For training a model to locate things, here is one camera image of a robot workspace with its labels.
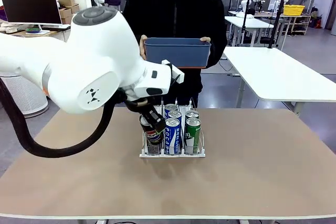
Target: blue plastic bin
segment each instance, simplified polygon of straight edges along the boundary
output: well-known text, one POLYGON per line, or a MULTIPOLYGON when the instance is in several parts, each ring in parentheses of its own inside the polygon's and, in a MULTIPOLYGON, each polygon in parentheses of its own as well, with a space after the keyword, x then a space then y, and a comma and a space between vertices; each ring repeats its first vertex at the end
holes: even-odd
POLYGON ((145 41, 147 61, 161 64, 168 60, 178 68, 205 68, 211 44, 200 39, 148 38, 145 41))

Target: cardboard box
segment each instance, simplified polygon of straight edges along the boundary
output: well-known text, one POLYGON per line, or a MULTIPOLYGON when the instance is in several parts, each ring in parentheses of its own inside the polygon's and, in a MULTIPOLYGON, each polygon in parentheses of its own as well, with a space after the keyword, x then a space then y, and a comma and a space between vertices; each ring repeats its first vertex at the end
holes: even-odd
POLYGON ((59 10, 59 15, 61 18, 67 18, 71 16, 71 9, 62 8, 59 10))
POLYGON ((71 21, 72 21, 72 15, 70 17, 63 18, 62 19, 62 24, 63 25, 71 25, 71 21))
POLYGON ((72 14, 78 13, 80 11, 79 4, 75 4, 74 6, 66 6, 66 7, 71 9, 72 14))
POLYGON ((75 0, 58 0, 60 5, 64 5, 64 6, 74 6, 75 0))

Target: yellow bin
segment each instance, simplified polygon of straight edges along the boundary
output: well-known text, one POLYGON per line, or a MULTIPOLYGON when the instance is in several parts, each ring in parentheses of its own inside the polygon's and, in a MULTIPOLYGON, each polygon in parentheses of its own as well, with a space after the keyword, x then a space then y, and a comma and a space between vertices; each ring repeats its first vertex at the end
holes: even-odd
POLYGON ((284 15, 300 16, 305 8, 304 5, 285 5, 283 8, 284 15))

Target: can top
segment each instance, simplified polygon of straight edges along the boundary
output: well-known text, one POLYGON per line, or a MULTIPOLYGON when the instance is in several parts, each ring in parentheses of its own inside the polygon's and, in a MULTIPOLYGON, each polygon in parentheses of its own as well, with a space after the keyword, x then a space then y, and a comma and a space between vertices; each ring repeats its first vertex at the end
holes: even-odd
POLYGON ((166 120, 166 125, 170 127, 179 126, 179 124, 180 124, 179 120, 175 118, 169 118, 166 120))
POLYGON ((165 107, 164 107, 166 110, 177 110, 177 106, 175 104, 167 104, 165 107))
POLYGON ((143 126, 150 126, 149 122, 147 122, 146 118, 143 115, 140 116, 140 123, 143 126))
POLYGON ((199 113, 196 110, 189 110, 185 113, 185 115, 189 118, 197 118, 199 117, 199 113))
POLYGON ((168 116, 171 118, 180 118, 182 116, 182 113, 180 111, 170 111, 168 113, 168 116))
POLYGON ((187 125, 192 126, 192 127, 200 126, 201 121, 200 119, 197 119, 197 118, 189 118, 187 120, 187 125))

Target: white can rack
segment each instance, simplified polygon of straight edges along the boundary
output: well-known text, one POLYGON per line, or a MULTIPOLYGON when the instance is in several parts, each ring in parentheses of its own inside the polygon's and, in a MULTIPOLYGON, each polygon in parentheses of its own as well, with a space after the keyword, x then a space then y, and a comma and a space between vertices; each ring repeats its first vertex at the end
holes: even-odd
MULTIPOLYGON (((189 110, 195 110, 191 103, 187 106, 177 106, 179 111, 182 113, 182 123, 181 123, 181 130, 182 130, 182 136, 184 136, 184 125, 185 125, 185 113, 189 110)), ((164 105, 161 106, 155 106, 155 109, 161 114, 164 115, 164 105)), ((162 143, 162 148, 161 148, 161 153, 160 154, 148 154, 148 148, 147 148, 147 139, 145 134, 142 134, 142 149, 140 153, 141 158, 160 158, 160 157, 165 157, 165 158, 176 158, 176 157, 189 157, 189 158, 195 158, 195 157, 205 157, 205 147, 204 147, 204 135, 201 127, 201 131, 199 133, 199 144, 197 148, 197 153, 195 154, 186 154, 185 152, 185 143, 184 140, 182 140, 183 146, 181 149, 181 154, 176 154, 176 155, 167 155, 164 154, 164 140, 162 143)))

